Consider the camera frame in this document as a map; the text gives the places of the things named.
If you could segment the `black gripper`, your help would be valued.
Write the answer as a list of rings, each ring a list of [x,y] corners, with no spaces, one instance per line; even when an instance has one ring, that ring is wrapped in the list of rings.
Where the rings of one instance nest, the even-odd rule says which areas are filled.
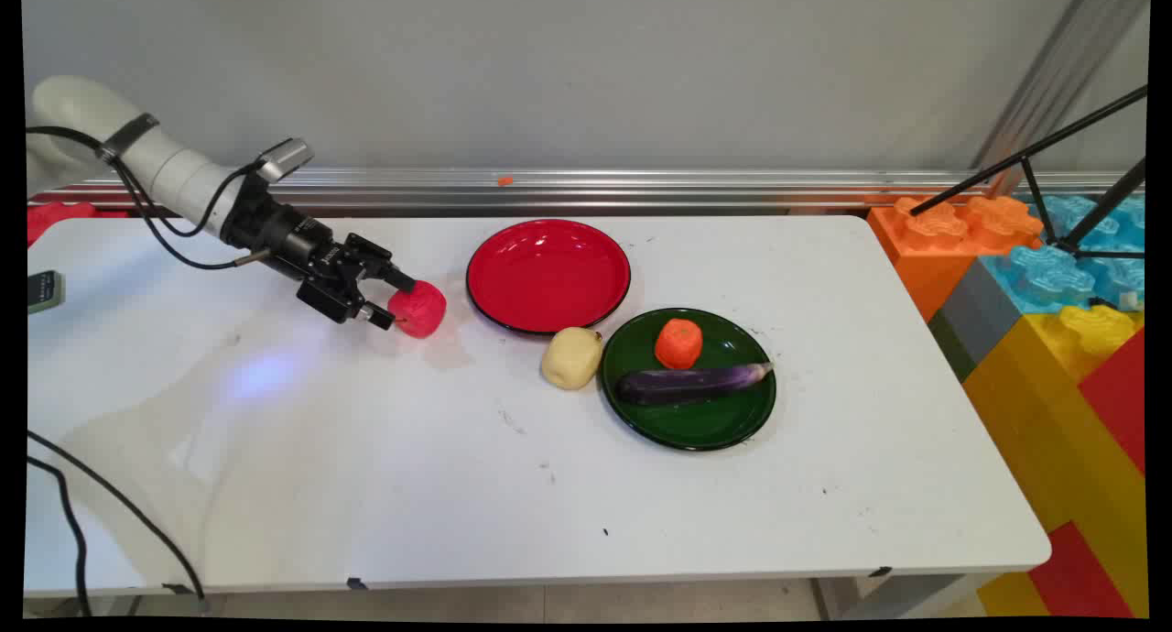
[[[222,240],[259,253],[261,264],[297,280],[299,300],[339,324],[356,319],[389,331],[396,321],[384,306],[364,297],[359,287],[364,278],[377,278],[406,293],[416,286],[394,264],[390,251],[355,233],[336,242],[327,224],[277,202],[264,179],[243,182],[223,219]]]

